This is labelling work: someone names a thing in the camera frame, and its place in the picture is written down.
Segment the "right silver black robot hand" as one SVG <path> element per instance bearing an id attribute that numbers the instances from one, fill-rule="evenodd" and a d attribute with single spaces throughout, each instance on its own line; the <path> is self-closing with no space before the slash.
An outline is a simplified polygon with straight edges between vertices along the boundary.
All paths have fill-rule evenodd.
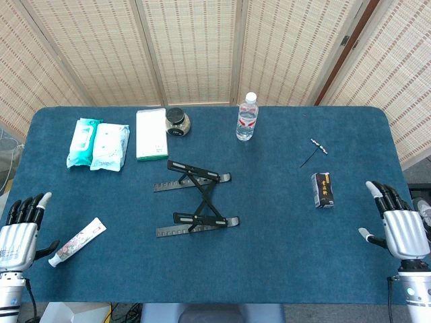
<path id="1" fill-rule="evenodd" d="M 377 206 L 385 237 L 379 238 L 364 227 L 358 229 L 360 235 L 368 243 L 387 249 L 399 260 L 421 260 L 429 255 L 430 245 L 420 214 L 391 186 L 367 181 L 366 187 Z"/>

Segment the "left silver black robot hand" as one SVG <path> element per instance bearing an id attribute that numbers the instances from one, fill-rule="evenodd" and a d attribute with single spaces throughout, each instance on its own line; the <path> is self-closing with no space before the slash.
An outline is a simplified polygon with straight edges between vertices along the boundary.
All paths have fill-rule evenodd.
<path id="1" fill-rule="evenodd" d="M 51 192 L 40 193 L 12 204 L 1 228 L 1 272 L 22 273 L 33 262 L 52 254 L 58 247 L 55 240 L 45 249 L 37 250 L 38 234 Z"/>

